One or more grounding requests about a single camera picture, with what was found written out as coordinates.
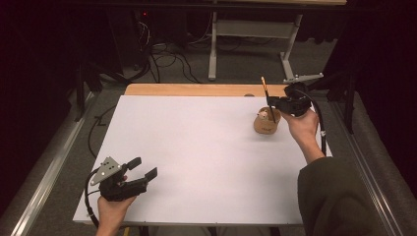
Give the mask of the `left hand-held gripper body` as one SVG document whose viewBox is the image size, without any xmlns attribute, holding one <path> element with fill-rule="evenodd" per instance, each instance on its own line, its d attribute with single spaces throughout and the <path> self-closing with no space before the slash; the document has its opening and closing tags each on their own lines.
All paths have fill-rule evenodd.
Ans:
<svg viewBox="0 0 417 236">
<path fill-rule="evenodd" d="M 98 185 L 100 194 L 109 202 L 121 202 L 145 193 L 149 181 L 145 177 L 126 181 L 125 174 L 128 170 L 127 163 L 119 164 L 108 156 L 97 169 L 93 170 L 93 177 L 89 184 Z"/>
</svg>

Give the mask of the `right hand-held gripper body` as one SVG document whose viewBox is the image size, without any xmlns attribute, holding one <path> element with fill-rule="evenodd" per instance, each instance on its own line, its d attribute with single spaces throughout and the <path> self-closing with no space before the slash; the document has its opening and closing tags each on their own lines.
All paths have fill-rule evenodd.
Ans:
<svg viewBox="0 0 417 236">
<path fill-rule="evenodd" d="M 310 89 L 306 82 L 310 80 L 311 78 L 291 80 L 284 89 L 285 96 L 278 100 L 276 108 L 295 117 L 301 117 L 308 109 L 313 108 L 321 116 L 322 112 L 318 103 L 309 95 Z"/>
</svg>

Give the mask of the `black pen with gold end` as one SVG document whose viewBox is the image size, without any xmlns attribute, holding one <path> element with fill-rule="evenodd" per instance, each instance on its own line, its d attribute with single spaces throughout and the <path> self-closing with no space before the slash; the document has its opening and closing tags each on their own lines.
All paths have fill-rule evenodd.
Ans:
<svg viewBox="0 0 417 236">
<path fill-rule="evenodd" d="M 267 100 L 267 106 L 269 108 L 269 111 L 270 111 L 270 114 L 271 114 L 271 117 L 272 117 L 272 121 L 273 121 L 273 123 L 276 124 L 276 119 L 275 119 L 275 115 L 274 115 L 274 112 L 273 112 L 273 108 L 268 103 L 268 99 L 269 99 L 268 86 L 267 86 L 266 80 L 265 80 L 265 78 L 263 76 L 261 76 L 261 82 L 262 82 L 262 85 L 263 85 L 263 88 L 264 88 L 264 92 L 265 92 L 265 96 L 266 96 L 266 100 Z"/>
</svg>

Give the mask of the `wooden pen holder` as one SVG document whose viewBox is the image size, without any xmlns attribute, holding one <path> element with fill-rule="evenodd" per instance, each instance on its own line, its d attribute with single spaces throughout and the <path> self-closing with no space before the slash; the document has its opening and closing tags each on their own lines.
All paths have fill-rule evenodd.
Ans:
<svg viewBox="0 0 417 236">
<path fill-rule="evenodd" d="M 254 129 L 259 134 L 272 135 L 277 130 L 280 118 L 281 114 L 277 109 L 263 107 L 254 120 Z"/>
</svg>

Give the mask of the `person's left hand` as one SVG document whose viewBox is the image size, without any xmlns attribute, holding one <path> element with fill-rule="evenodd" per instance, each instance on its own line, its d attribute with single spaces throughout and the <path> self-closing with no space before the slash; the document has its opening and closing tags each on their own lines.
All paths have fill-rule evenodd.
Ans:
<svg viewBox="0 0 417 236">
<path fill-rule="evenodd" d="M 97 200 L 99 212 L 98 228 L 120 228 L 129 206 L 136 198 L 132 197 L 121 202 L 109 202 L 104 197 Z"/>
</svg>

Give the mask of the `person's right hand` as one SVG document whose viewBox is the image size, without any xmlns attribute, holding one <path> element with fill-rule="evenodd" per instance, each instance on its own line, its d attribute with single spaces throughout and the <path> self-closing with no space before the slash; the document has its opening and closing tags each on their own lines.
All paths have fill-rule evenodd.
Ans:
<svg viewBox="0 0 417 236">
<path fill-rule="evenodd" d="M 318 115 L 309 109 L 304 115 L 295 117 L 282 113 L 286 120 L 289 132 L 300 148 L 312 148 L 318 145 L 316 140 L 319 125 Z"/>
</svg>

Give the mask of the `white table board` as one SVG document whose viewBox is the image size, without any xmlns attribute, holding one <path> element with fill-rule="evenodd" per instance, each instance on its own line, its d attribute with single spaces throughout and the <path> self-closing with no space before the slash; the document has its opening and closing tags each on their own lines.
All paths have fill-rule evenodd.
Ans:
<svg viewBox="0 0 417 236">
<path fill-rule="evenodd" d="M 272 135 L 253 123 L 266 101 L 245 96 L 120 97 L 96 160 L 135 157 L 157 171 L 129 224 L 299 224 L 297 176 L 306 164 L 286 121 Z"/>
</svg>

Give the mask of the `black metal stand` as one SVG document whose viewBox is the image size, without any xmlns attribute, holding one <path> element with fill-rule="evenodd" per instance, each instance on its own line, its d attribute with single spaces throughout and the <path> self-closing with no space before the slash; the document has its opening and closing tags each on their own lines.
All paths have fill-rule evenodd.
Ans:
<svg viewBox="0 0 417 236">
<path fill-rule="evenodd" d="M 352 119 L 354 111 L 356 73 L 353 69 L 343 69 L 308 85 L 309 90 L 326 89 L 328 101 L 343 102 L 343 124 L 347 131 L 352 134 Z"/>
<path fill-rule="evenodd" d="M 89 61 L 81 63 L 76 69 L 76 122 L 81 120 L 86 111 L 85 87 L 88 87 L 92 92 L 102 91 L 102 84 L 99 79 L 99 71 L 97 69 L 97 65 Z"/>
</svg>

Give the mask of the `wooden table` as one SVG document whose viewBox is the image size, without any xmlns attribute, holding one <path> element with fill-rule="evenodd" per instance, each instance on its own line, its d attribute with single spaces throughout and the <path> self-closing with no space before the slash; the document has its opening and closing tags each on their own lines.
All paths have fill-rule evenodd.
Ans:
<svg viewBox="0 0 417 236">
<path fill-rule="evenodd" d="M 212 85 L 212 84 L 131 84 L 125 95 L 164 96 L 265 96 L 262 85 Z"/>
</svg>

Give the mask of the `dark computer case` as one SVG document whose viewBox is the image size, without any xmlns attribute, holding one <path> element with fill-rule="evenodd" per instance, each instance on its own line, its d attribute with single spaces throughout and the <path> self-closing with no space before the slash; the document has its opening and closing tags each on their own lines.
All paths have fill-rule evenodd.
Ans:
<svg viewBox="0 0 417 236">
<path fill-rule="evenodd" d="M 107 11 L 107 17 L 121 67 L 134 71 L 143 68 L 147 55 L 145 47 L 140 45 L 140 24 L 136 12 L 111 9 Z"/>
</svg>

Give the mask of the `aluminium floor rail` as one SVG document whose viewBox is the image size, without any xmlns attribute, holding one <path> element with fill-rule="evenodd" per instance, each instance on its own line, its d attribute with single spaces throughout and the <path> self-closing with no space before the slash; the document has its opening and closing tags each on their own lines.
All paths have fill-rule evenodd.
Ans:
<svg viewBox="0 0 417 236">
<path fill-rule="evenodd" d="M 15 224 L 10 236 L 28 236 L 29 232 L 41 213 L 48 200 L 58 176 L 67 160 L 72 146 L 83 128 L 86 116 L 94 106 L 98 93 L 88 92 L 83 102 L 86 104 L 85 111 L 79 112 L 74 106 L 70 111 L 57 134 L 46 149 L 47 168 L 40 175 L 41 179 L 35 185 L 29 202 Z"/>
<path fill-rule="evenodd" d="M 350 148 L 353 151 L 355 165 L 361 175 L 361 178 L 368 190 L 373 205 L 379 215 L 379 219 L 384 226 L 387 236 L 403 236 L 403 232 L 392 213 L 387 197 L 382 192 L 374 173 L 372 172 L 363 151 L 360 149 L 356 139 L 349 132 L 344 124 L 344 117 L 339 105 L 335 102 L 329 104 L 331 112 L 336 118 L 338 125 L 341 127 L 343 136 L 347 139 Z"/>
</svg>

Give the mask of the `white table frame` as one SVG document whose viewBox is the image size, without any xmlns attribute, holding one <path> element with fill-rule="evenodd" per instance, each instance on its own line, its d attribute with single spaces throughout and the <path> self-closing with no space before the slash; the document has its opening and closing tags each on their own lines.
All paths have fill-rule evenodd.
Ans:
<svg viewBox="0 0 417 236">
<path fill-rule="evenodd" d="M 267 4 L 269 8 L 278 7 L 335 7 L 344 6 L 347 0 L 231 0 L 232 3 L 252 3 Z M 284 72 L 283 82 L 306 82 L 320 79 L 323 73 L 313 75 L 296 75 L 293 73 L 289 58 L 295 43 L 298 30 L 304 14 L 296 14 L 292 22 L 266 22 L 250 20 L 219 20 L 217 12 L 211 13 L 211 46 L 208 62 L 208 79 L 216 79 L 217 66 L 217 38 L 219 36 L 237 37 L 258 37 L 258 38 L 279 38 L 287 41 L 285 51 L 281 51 L 278 56 Z"/>
</svg>

